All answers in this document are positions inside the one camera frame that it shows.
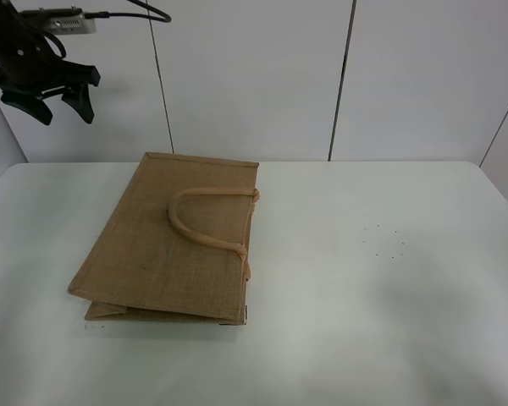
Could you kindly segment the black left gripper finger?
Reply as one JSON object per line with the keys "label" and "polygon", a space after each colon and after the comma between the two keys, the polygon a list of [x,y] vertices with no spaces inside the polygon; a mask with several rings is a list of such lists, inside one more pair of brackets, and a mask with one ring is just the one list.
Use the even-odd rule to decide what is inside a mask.
{"label": "black left gripper finger", "polygon": [[92,123],[95,113],[92,108],[89,85],[82,83],[66,87],[61,100],[72,107],[85,123]]}
{"label": "black left gripper finger", "polygon": [[49,125],[52,122],[52,112],[44,101],[36,96],[20,94],[12,91],[3,91],[1,102],[14,107],[33,117],[38,122]]}

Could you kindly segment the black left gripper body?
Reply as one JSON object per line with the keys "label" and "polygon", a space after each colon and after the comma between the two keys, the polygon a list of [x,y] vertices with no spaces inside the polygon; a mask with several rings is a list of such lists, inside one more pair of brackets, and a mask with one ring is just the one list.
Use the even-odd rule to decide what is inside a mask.
{"label": "black left gripper body", "polygon": [[71,63],[58,39],[0,1],[0,89],[37,95],[58,87],[99,85],[91,65]]}

